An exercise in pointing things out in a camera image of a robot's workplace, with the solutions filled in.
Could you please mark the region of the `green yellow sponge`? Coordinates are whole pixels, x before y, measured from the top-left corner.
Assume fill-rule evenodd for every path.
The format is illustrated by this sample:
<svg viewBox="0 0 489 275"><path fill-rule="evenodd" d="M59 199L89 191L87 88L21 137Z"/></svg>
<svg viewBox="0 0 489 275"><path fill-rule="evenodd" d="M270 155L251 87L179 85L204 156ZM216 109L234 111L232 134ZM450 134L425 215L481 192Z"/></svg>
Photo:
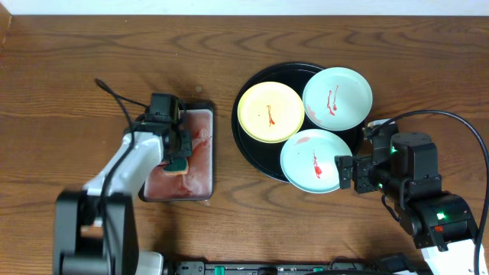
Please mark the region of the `green yellow sponge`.
<svg viewBox="0 0 489 275"><path fill-rule="evenodd" d="M177 166L164 166L163 172L167 176L179 176L179 175L184 175L187 174L189 170L188 167L177 167Z"/></svg>

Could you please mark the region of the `yellow plate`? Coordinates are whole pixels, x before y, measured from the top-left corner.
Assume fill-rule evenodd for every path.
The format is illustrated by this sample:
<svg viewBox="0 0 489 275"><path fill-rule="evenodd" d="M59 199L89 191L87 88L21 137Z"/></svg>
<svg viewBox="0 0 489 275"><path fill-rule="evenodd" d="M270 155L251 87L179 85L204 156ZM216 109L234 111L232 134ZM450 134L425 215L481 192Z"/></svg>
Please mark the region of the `yellow plate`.
<svg viewBox="0 0 489 275"><path fill-rule="evenodd" d="M238 122L256 141L274 144L292 137L302 127L302 99L280 82L261 82L247 89L238 100Z"/></svg>

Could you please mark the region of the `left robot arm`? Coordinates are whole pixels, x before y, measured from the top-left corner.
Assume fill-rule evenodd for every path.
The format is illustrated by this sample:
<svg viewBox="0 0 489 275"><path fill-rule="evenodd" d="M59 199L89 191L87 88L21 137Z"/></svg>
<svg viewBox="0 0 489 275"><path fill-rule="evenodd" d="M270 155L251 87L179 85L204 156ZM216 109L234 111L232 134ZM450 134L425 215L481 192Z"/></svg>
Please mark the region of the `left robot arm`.
<svg viewBox="0 0 489 275"><path fill-rule="evenodd" d="M153 168L190 154L186 112L148 111L131 121L121 146L80 191L65 190L55 203L53 273L156 274L164 257L141 251L134 198Z"/></svg>

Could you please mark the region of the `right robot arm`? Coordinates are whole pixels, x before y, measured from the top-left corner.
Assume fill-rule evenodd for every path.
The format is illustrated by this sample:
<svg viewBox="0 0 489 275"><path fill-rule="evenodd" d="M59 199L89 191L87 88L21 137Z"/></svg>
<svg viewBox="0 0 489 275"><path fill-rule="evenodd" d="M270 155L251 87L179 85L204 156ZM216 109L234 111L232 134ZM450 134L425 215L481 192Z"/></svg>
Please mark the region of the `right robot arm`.
<svg viewBox="0 0 489 275"><path fill-rule="evenodd" d="M399 132L391 123L374 133L367 156L335 155L342 189L378 191L388 212L412 237L433 274L486 274L484 250L476 246L479 228L468 203L442 188L438 151L431 137Z"/></svg>

